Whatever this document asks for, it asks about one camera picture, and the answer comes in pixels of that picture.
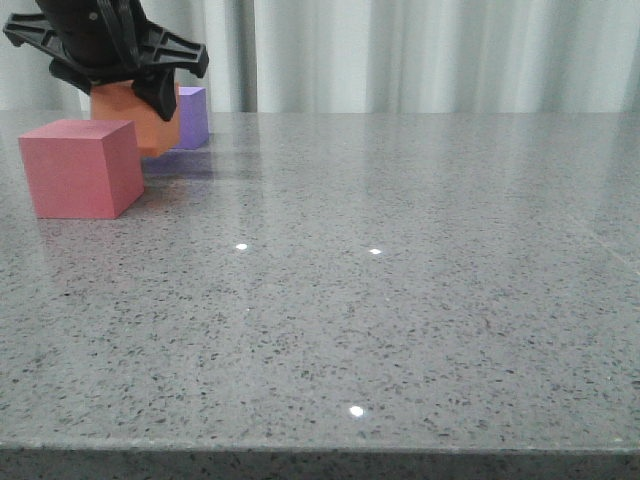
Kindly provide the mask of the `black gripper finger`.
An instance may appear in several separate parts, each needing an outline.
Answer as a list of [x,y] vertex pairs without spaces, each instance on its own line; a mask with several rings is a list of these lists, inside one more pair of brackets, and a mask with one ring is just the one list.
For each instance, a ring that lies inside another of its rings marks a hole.
[[174,80],[173,69],[155,71],[136,78],[132,89],[163,121],[171,121],[177,108]]

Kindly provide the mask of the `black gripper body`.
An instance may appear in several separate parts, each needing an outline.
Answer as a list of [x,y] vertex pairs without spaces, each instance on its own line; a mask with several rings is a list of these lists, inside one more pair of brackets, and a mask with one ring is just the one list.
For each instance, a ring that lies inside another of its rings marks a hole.
[[34,14],[14,13],[3,31],[52,58],[51,74],[88,93],[129,81],[137,93],[164,93],[183,69],[202,78],[206,46],[149,20],[138,1],[39,1]]

